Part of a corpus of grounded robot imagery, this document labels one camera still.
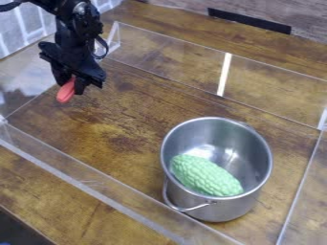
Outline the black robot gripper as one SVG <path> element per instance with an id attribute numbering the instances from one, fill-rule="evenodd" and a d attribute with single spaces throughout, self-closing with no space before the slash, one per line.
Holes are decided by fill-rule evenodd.
<path id="1" fill-rule="evenodd" d="M 94 55 L 95 41 L 104 24 L 92 3 L 42 3 L 40 7 L 55 15 L 55 42 L 42 42 L 40 57 L 51 65 L 56 83 L 63 86 L 72 76 L 75 94 L 82 95 L 90 85 L 104 86 L 106 72 Z"/>

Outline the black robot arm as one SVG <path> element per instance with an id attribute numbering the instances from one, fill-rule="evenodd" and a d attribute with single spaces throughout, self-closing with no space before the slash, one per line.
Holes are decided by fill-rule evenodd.
<path id="1" fill-rule="evenodd" d="M 40 58 L 50 63 L 58 85 L 58 99 L 82 95 L 88 85 L 102 88 L 106 71 L 98 63 L 108 53 L 102 34 L 104 24 L 91 0 L 14 0 L 0 5 L 0 12 L 32 3 L 55 16 L 55 42 L 39 43 Z"/>

